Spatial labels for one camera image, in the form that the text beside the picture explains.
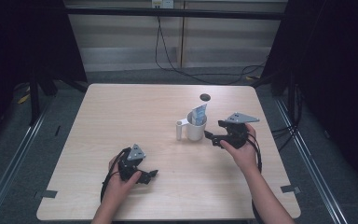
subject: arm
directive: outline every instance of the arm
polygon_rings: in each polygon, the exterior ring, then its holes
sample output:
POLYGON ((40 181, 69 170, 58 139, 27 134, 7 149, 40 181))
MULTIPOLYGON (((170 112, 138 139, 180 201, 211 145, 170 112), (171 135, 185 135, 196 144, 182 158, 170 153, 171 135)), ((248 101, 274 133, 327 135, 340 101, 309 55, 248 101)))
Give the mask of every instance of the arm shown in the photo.
MULTIPOLYGON (((255 137, 255 129, 249 124, 246 124, 246 127, 249 130, 249 134, 255 137)), ((252 142, 255 142, 253 137, 249 136, 249 138, 252 142)), ((257 212, 263 221, 265 223, 295 223, 258 171, 255 161, 255 149, 252 145, 246 143, 243 147, 236 149, 223 140, 220 144, 240 167, 248 183, 257 212)))
MULTIPOLYGON (((109 162, 109 167, 112 165, 114 159, 115 158, 109 162)), ((113 168, 114 175, 109 180, 109 184, 107 185, 103 196, 103 201, 98 207, 94 219, 91 222, 93 224, 112 223, 113 216, 115 215, 117 209, 130 194, 130 190, 136 184, 136 181, 138 181, 139 177, 141 177, 141 172, 138 171, 127 182, 125 182, 121 180, 120 174, 117 172, 118 166, 116 163, 113 168)))

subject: mug handle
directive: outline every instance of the mug handle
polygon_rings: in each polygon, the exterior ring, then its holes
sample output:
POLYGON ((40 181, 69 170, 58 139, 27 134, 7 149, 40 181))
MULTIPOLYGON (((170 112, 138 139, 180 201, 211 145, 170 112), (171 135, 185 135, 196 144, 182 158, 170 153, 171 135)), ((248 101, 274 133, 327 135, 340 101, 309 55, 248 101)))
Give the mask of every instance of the mug handle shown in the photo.
POLYGON ((176 140, 182 139, 182 127, 188 124, 187 119, 180 119, 176 121, 176 140))

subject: wooden table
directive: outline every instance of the wooden table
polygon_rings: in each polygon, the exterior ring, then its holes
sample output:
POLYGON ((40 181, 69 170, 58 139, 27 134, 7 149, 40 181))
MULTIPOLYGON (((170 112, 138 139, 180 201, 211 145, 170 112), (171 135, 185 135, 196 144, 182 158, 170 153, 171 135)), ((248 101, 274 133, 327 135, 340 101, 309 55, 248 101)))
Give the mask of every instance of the wooden table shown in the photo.
POLYGON ((261 148, 263 176, 292 217, 300 210, 255 90, 251 87, 93 84, 48 184, 41 220, 90 220, 100 204, 108 162, 138 144, 146 154, 139 168, 159 169, 148 185, 136 185, 117 220, 205 220, 253 218, 251 194, 231 156, 209 139, 176 140, 175 123, 208 93, 206 130, 226 134, 217 121, 240 112, 253 123, 261 148))

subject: gray carpet floor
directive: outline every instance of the gray carpet floor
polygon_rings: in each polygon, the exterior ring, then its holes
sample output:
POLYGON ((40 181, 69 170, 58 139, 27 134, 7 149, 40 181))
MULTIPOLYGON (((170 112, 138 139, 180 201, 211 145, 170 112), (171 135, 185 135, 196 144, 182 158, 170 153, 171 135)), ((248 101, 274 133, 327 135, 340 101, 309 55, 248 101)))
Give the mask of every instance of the gray carpet floor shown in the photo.
MULTIPOLYGON (((249 85, 252 81, 239 77, 242 68, 194 68, 186 69, 192 74, 224 73, 225 75, 196 76, 213 84, 226 84, 239 80, 233 85, 249 85)), ((257 76, 260 71, 252 73, 257 76)), ((158 83, 158 84, 208 84, 175 72, 160 69, 134 70, 120 72, 88 73, 90 83, 158 83)), ((47 107, 47 114, 30 149, 21 164, 20 170, 11 183, 11 187, 0 206, 0 223, 50 223, 36 218, 40 199, 34 197, 39 190, 47 188, 48 182, 60 157, 63 145, 71 130, 84 93, 57 82, 59 91, 56 96, 44 96, 41 93, 41 107, 47 107)), ((23 136, 29 129, 31 117, 30 101, 18 105, 17 100, 25 89, 14 92, 14 99, 0 123, 0 177, 17 151, 23 136)), ((282 115, 276 105, 276 98, 270 93, 270 86, 256 89, 260 103, 266 114, 271 130, 285 127, 282 115)), ((342 158, 336 144, 324 136, 324 128, 309 112, 303 108, 299 130, 307 143, 313 159, 320 168, 332 193, 336 196, 348 223, 358 223, 358 174, 342 158)), ((281 146, 289 137, 286 134, 276 139, 281 146)), ((300 157, 293 141, 282 150, 281 157, 292 186, 299 187, 296 195, 301 208, 297 223, 334 223, 324 201, 314 184, 310 173, 300 157)), ((74 221, 71 223, 88 223, 74 221)), ((241 221, 191 221, 190 223, 241 223, 241 221)))

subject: cup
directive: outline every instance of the cup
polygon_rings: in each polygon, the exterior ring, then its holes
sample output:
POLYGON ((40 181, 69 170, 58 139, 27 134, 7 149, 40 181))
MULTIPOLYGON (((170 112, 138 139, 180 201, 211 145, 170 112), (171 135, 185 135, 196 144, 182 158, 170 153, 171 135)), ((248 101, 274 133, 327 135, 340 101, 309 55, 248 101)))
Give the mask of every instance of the cup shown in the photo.
POLYGON ((176 121, 176 139, 178 141, 182 139, 182 127, 184 126, 186 126, 186 137, 188 140, 196 142, 203 137, 207 120, 206 115, 200 126, 191 123, 192 117, 193 114, 190 112, 186 119, 176 121))

